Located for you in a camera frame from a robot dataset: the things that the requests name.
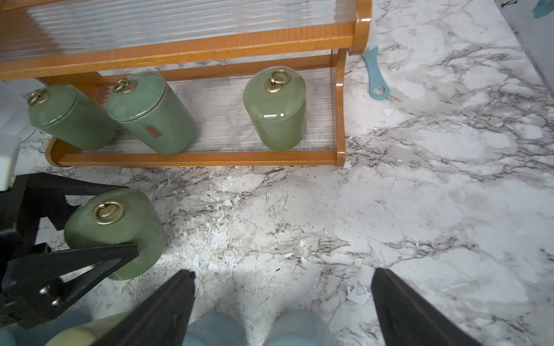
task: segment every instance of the small label tag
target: small label tag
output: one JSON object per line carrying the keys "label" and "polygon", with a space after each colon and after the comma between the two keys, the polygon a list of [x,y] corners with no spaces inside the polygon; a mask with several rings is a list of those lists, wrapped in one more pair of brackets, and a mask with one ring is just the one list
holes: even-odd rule
{"label": "small label tag", "polygon": [[162,135],[162,134],[159,133],[158,130],[156,130],[152,125],[145,127],[145,129],[146,129],[148,132],[150,132],[150,134],[153,135],[154,137],[159,137],[159,136]]}

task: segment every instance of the canister lid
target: canister lid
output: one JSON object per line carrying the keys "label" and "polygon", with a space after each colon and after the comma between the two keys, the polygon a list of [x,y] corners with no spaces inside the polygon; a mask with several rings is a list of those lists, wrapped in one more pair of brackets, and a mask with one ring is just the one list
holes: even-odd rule
{"label": "canister lid", "polygon": [[[271,79],[285,82],[268,84]],[[275,66],[258,72],[246,85],[243,94],[248,114],[264,121],[278,121],[294,115],[306,100],[306,83],[295,70]]]}
{"label": "canister lid", "polygon": [[63,118],[77,100],[77,89],[69,84],[50,85],[35,90],[27,100],[29,120],[37,128],[45,128]]}
{"label": "canister lid", "polygon": [[115,121],[130,121],[147,114],[166,91],[166,81],[151,71],[135,73],[118,84],[123,87],[116,91],[116,84],[106,103],[106,111]]}

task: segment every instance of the brass ring handle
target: brass ring handle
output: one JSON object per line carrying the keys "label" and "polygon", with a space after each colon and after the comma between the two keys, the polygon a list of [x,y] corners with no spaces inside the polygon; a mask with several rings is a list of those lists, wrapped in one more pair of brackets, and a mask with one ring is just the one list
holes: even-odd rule
{"label": "brass ring handle", "polygon": [[127,86],[127,84],[129,84],[129,79],[127,79],[127,77],[123,77],[123,79],[115,85],[114,92],[120,92]]}
{"label": "brass ring handle", "polygon": [[[117,213],[117,215],[112,220],[104,220],[114,213]],[[123,204],[116,200],[105,200],[94,207],[93,220],[99,225],[110,225],[121,219],[124,213],[125,208],[123,207]]]}
{"label": "brass ring handle", "polygon": [[[281,77],[279,76],[273,76],[274,74],[278,73],[278,72],[282,72],[286,75],[286,79],[283,80]],[[285,70],[275,70],[271,73],[271,84],[286,84],[290,81],[290,74],[285,71]]]}
{"label": "brass ring handle", "polygon": [[127,77],[123,77],[114,87],[114,92],[122,92],[124,94],[133,91],[137,86],[136,80],[129,80]]}
{"label": "brass ring handle", "polygon": [[27,104],[29,106],[35,105],[35,104],[42,104],[44,103],[48,98],[50,97],[50,91],[48,90],[41,90],[36,89],[33,91],[31,96],[27,99]]}

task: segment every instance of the light blue bottle opener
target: light blue bottle opener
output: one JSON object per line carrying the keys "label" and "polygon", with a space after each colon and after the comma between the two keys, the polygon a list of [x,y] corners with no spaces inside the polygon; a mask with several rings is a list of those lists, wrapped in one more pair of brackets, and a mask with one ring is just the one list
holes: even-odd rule
{"label": "light blue bottle opener", "polygon": [[[379,65],[377,65],[377,52],[379,51],[378,47],[375,47],[371,50],[366,50],[363,52],[363,59],[366,61],[367,72],[370,75],[370,95],[376,100],[384,100],[391,93],[391,90],[388,88],[387,83],[385,83],[381,71],[379,70]],[[381,87],[384,89],[382,94],[376,93],[375,89]]]}

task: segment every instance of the ribbed glass panel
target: ribbed glass panel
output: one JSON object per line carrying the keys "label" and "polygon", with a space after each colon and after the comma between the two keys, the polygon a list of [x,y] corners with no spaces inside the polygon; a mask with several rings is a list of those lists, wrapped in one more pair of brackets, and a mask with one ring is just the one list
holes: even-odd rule
{"label": "ribbed glass panel", "polygon": [[355,18],[356,0],[61,0],[5,13],[0,61]]}

